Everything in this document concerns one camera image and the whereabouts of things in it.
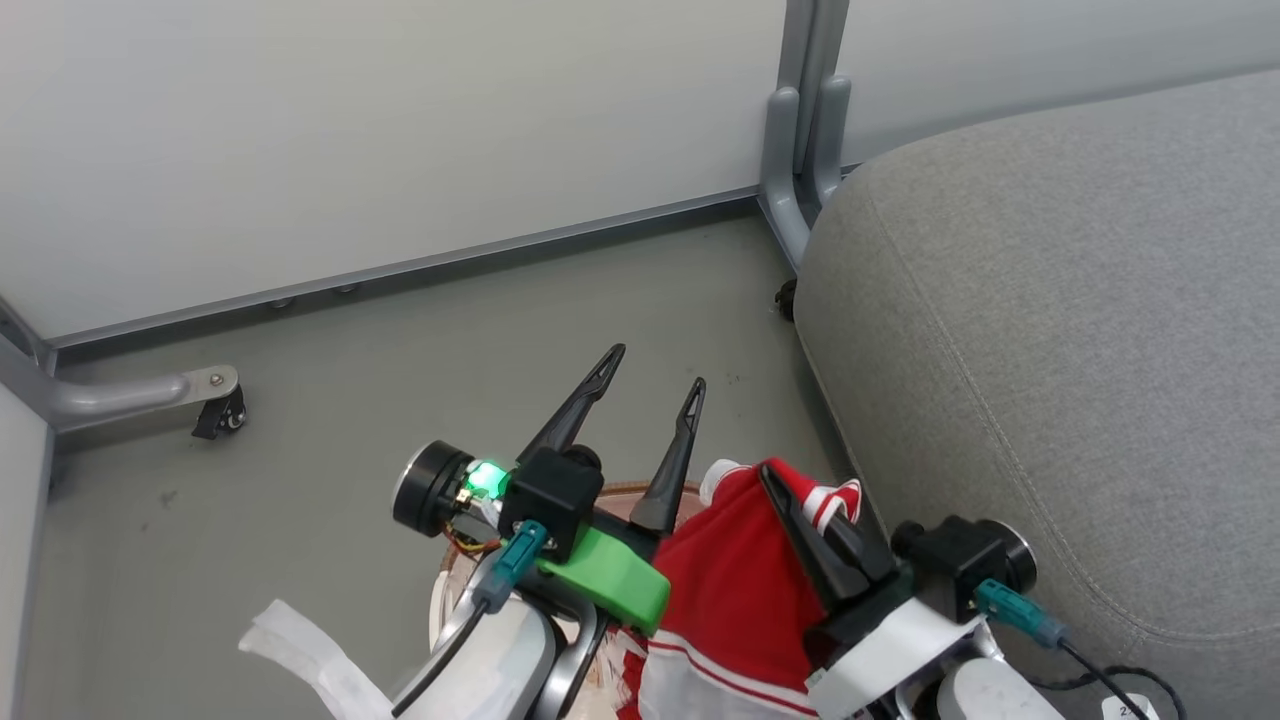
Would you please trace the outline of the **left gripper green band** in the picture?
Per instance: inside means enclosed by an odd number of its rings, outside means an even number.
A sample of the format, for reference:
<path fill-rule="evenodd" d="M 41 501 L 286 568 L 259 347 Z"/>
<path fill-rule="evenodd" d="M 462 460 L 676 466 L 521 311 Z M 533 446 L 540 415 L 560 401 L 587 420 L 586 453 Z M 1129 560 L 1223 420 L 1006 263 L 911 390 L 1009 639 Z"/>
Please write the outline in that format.
<path fill-rule="evenodd" d="M 456 519 L 477 510 L 498 536 L 489 571 L 474 602 L 497 612 L 520 582 L 547 574 L 622 626 L 652 635 L 669 600 L 669 582 L 621 538 L 595 527 L 603 487 L 598 469 L 562 454 L 576 441 L 593 405 L 604 397 L 626 354 L 612 345 L 507 471 L 443 441 L 424 447 L 393 492 L 393 518 L 421 534 L 452 533 Z M 677 413 L 660 465 L 628 521 L 657 536 L 675 532 L 707 398 L 698 377 Z"/>

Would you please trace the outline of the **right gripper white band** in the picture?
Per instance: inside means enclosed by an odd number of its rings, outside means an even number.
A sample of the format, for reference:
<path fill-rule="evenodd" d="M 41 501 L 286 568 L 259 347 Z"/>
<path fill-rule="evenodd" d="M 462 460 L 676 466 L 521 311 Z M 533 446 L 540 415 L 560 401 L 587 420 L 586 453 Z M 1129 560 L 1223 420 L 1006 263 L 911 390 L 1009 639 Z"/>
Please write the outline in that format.
<path fill-rule="evenodd" d="M 1030 547 L 993 520 L 905 521 L 887 544 L 841 511 L 819 529 L 768 462 L 760 483 L 823 607 L 803 635 L 822 719 L 1036 719 L 1038 691 L 1005 659 L 978 597 L 1029 591 Z"/>

